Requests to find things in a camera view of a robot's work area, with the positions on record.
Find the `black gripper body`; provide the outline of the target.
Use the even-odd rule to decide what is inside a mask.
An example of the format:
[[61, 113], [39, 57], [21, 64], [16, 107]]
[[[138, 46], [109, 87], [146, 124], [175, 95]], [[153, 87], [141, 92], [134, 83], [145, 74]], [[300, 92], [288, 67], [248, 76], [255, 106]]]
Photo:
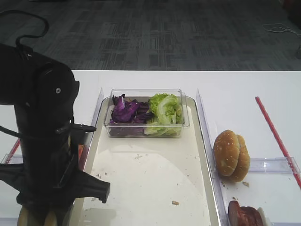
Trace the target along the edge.
[[19, 191], [17, 202], [30, 208], [64, 208], [77, 198], [95, 197], [106, 203], [110, 183], [79, 168], [78, 133], [96, 127], [69, 123], [61, 128], [29, 127], [22, 133], [1, 127], [1, 132], [19, 138], [23, 162], [1, 164], [0, 179]]

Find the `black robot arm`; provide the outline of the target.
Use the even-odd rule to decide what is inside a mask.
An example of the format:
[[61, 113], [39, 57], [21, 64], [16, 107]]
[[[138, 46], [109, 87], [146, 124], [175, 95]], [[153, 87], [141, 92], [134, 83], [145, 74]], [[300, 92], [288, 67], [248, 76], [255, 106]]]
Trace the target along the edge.
[[78, 92], [67, 65], [1, 45], [0, 103], [14, 107], [18, 130], [0, 130], [19, 138], [23, 161], [2, 164], [0, 178], [19, 192], [17, 202], [25, 207], [64, 207], [85, 197], [107, 201], [110, 183], [79, 168], [79, 145], [72, 136], [96, 128], [74, 122]]

